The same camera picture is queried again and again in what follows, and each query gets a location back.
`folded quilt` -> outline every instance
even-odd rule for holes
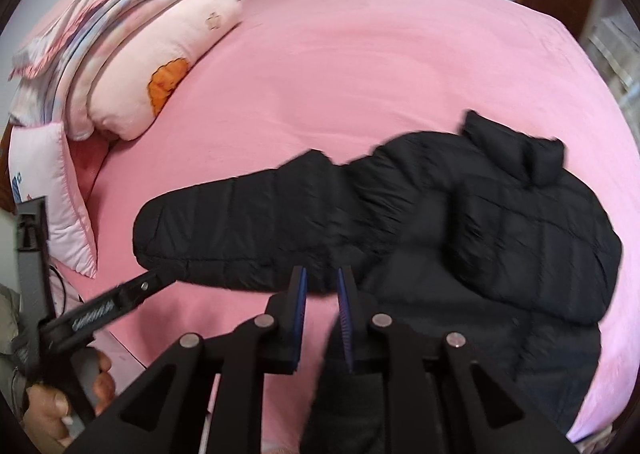
[[[43,73],[82,23],[108,0],[75,0],[48,28],[34,37],[13,58],[11,77],[33,79]]]
[[[95,10],[65,49],[52,59],[45,73],[34,79],[22,78],[12,103],[12,120],[27,127],[62,121],[66,94],[84,56],[101,34],[143,1],[146,0],[108,0]]]
[[[180,0],[148,0],[127,12],[106,30],[82,59],[75,73],[67,73],[72,69],[67,66],[56,93],[63,107],[66,135],[70,140],[81,141],[89,138],[94,132],[94,123],[89,117],[89,94],[98,73],[105,62],[114,54],[120,44],[143,24],[155,17],[159,12],[169,8]]]

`metal bolt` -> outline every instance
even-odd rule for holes
[[[373,322],[374,325],[378,326],[379,328],[388,328],[389,326],[391,326],[391,323],[393,321],[394,320],[386,313],[376,313],[371,319],[371,322]]]
[[[258,326],[258,328],[270,328],[276,322],[271,315],[268,313],[263,313],[262,315],[258,315],[254,319],[254,324]]]
[[[186,333],[180,337],[180,345],[183,348],[191,349],[200,343],[200,337],[196,333]]]
[[[447,344],[453,348],[461,348],[466,344],[465,336],[457,331],[447,335]]]

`bed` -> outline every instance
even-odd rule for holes
[[[95,278],[60,266],[87,299],[142,272],[140,207],[192,184],[276,167],[308,148],[343,163],[398,134],[455,132],[473,109],[557,137],[624,244],[600,323],[596,377],[569,432],[579,440],[624,409],[640,362],[640,161],[606,85],[556,20],[505,0],[242,0],[242,23],[207,53],[139,139],[102,164],[87,209]],[[142,364],[185,332],[213,336],[262,312],[265,294],[175,284],[110,331]],[[335,297],[307,304],[302,363],[265,384],[263,440],[295,450],[314,395]]]

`human hand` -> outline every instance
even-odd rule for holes
[[[94,393],[98,397],[95,408],[99,415],[115,398],[116,384],[108,373],[111,360],[103,352],[98,351],[100,374],[94,381]],[[67,447],[72,442],[69,431],[63,421],[71,414],[69,401],[60,390],[36,384],[27,389],[29,408],[24,414],[24,427],[29,433],[44,435]]]

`fingernail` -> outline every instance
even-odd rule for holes
[[[65,395],[61,392],[57,392],[54,398],[56,402],[56,409],[62,414],[69,414],[69,404],[66,401]]]

